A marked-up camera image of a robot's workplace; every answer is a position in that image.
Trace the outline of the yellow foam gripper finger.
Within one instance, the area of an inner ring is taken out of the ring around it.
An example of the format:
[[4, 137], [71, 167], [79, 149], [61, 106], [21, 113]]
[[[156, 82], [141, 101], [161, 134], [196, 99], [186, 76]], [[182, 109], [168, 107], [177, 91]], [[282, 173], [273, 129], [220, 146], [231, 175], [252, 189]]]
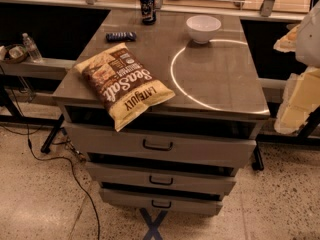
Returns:
[[298, 28], [298, 25], [291, 28], [286, 35], [276, 41], [273, 49], [283, 53], [295, 52]]
[[308, 67], [286, 81], [283, 102], [277, 112], [274, 129], [280, 134], [296, 132], [320, 106], [320, 69]]

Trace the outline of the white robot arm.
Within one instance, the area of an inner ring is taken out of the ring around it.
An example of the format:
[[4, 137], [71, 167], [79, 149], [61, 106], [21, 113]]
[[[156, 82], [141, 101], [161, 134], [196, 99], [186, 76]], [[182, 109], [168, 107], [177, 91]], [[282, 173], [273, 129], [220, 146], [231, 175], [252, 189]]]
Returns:
[[287, 80], [274, 124], [278, 133], [291, 134], [320, 106], [320, 1], [300, 24], [276, 41], [273, 49], [294, 52], [296, 60], [307, 66], [303, 73], [292, 73]]

